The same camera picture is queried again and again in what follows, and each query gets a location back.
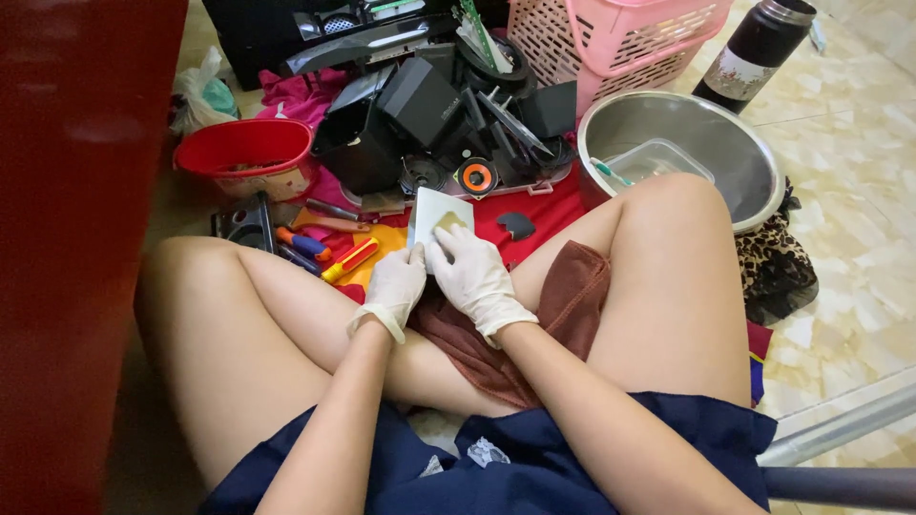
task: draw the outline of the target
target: wooden handle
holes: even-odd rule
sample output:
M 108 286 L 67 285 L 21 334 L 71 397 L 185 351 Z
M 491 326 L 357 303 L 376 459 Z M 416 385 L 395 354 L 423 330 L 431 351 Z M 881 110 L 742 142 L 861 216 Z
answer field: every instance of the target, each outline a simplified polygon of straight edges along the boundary
M 307 209 L 303 208 L 299 215 L 296 216 L 296 220 L 294 220 L 290 226 L 293 231 L 298 231 L 307 225 L 316 225 L 324 227 L 325 229 L 332 229 L 344 233 L 368 233 L 370 229 L 368 225 L 360 224 L 359 222 L 351 222 L 350 220 L 342 220 L 340 218 L 315 216 L 309 213 Z

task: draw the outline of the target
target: navy skirt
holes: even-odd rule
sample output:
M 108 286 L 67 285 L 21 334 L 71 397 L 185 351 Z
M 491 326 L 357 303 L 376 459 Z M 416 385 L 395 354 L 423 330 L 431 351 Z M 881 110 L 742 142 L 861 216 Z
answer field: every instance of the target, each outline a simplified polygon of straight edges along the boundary
M 776 421 L 698 395 L 631 394 L 764 510 L 756 456 Z M 314 408 L 262 442 L 216 487 L 199 513 L 252 513 Z M 425 444 L 391 405 L 378 412 L 365 513 L 377 515 L 617 514 L 573 455 L 547 410 L 470 417 L 455 444 L 461 457 Z

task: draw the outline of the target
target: leopard print fabric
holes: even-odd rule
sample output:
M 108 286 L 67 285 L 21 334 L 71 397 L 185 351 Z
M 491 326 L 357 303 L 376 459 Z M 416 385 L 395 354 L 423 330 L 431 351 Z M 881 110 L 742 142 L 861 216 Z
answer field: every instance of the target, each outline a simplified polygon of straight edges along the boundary
M 745 313 L 753 323 L 775 323 L 817 296 L 817 276 L 811 260 L 787 230 L 789 211 L 801 207 L 786 178 L 786 194 L 779 210 L 756 231 L 735 236 Z

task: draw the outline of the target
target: toothbrush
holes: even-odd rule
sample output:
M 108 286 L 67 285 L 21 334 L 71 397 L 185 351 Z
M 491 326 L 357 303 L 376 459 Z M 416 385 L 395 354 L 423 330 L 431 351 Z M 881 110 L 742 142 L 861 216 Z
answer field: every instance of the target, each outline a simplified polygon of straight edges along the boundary
M 617 179 L 618 181 L 623 182 L 625 186 L 633 185 L 633 181 L 628 181 L 627 179 L 624 179 L 623 177 L 620 177 L 619 175 L 615 174 L 613 171 L 611 171 L 611 169 L 607 167 L 607 165 L 601 162 L 598 158 L 591 158 L 589 159 L 589 162 L 592 163 L 594 167 L 597 168 L 599 171 L 604 173 L 604 175 L 608 177 L 613 177 Z

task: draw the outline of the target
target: white glove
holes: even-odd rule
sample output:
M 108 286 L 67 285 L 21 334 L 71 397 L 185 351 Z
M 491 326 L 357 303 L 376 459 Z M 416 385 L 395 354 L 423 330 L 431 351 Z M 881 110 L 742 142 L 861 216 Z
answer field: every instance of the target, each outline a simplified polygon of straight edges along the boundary
M 515 299 L 512 279 L 499 251 L 466 227 L 452 225 L 451 232 L 436 227 L 439 243 L 430 246 L 430 263 L 439 288 L 458 311 L 466 314 L 477 332 L 494 348 L 490 336 L 513 322 L 538 322 L 538 317 Z M 442 249 L 452 255 L 449 264 Z
M 372 268 L 365 304 L 356 309 L 347 335 L 353 336 L 363 315 L 372 313 L 385 325 L 395 341 L 404 343 L 404 326 L 426 285 L 426 259 L 423 244 L 412 249 L 389 252 Z

